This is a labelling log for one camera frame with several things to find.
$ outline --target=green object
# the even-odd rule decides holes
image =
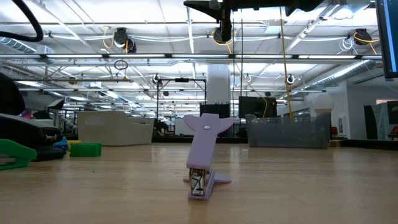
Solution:
[[[101,155],[101,143],[72,143],[70,147],[70,156],[72,157],[98,157]]]
[[[0,170],[28,167],[29,162],[36,157],[35,150],[8,139],[0,139]]]

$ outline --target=purple stapler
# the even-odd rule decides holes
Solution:
[[[202,114],[201,117],[184,116],[187,126],[195,132],[187,160],[190,183],[189,199],[209,200],[214,184],[227,184],[231,179],[217,174],[211,168],[217,135],[234,123],[234,118],[220,119],[218,114]]]

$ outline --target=clear plastic bin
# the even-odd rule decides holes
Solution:
[[[256,118],[246,115],[251,147],[311,147],[326,149],[330,142],[330,113],[317,118]]]

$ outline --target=table surface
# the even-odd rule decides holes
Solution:
[[[189,144],[104,148],[0,171],[1,223],[398,223],[398,152],[219,144],[232,183],[187,200]]]

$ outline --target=white column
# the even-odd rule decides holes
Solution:
[[[207,104],[231,102],[229,65],[207,65]]]

